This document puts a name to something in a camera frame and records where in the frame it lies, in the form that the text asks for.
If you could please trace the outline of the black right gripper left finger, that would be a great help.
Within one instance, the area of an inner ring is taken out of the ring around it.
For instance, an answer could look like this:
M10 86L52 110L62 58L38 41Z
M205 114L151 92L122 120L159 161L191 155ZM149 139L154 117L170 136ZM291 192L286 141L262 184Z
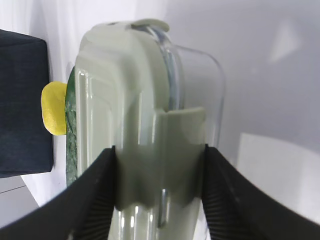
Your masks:
M106 240L116 197L115 148L104 149L66 190L1 228L2 240Z

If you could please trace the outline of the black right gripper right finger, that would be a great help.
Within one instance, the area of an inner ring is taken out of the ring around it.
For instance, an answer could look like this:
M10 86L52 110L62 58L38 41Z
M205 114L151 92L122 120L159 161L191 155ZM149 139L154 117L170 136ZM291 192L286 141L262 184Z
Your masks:
M320 226L254 186L215 148L203 154L202 204L212 240L318 240Z

